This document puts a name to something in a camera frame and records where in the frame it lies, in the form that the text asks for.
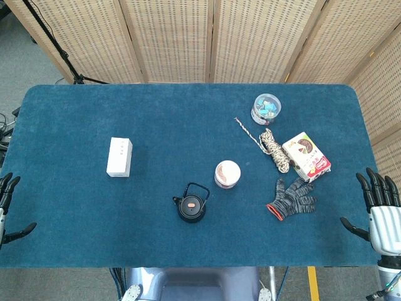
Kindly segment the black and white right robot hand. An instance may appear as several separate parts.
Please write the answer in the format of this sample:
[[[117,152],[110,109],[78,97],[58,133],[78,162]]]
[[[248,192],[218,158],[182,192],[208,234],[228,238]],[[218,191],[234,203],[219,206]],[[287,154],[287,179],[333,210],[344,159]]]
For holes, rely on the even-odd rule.
[[[400,192],[389,176],[366,168],[368,179],[357,173],[363,191],[369,230],[352,225],[341,217],[342,225],[352,234],[369,242],[383,256],[400,256]]]

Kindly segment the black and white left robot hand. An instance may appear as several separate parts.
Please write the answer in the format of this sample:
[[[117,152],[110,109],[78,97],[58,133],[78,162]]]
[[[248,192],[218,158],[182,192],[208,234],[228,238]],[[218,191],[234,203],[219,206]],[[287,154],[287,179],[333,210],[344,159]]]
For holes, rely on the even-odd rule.
[[[13,177],[11,172],[1,178],[1,246],[29,235],[37,226],[37,223],[34,222],[21,231],[6,233],[6,219],[9,207],[13,197],[14,188],[20,179],[19,176]]]

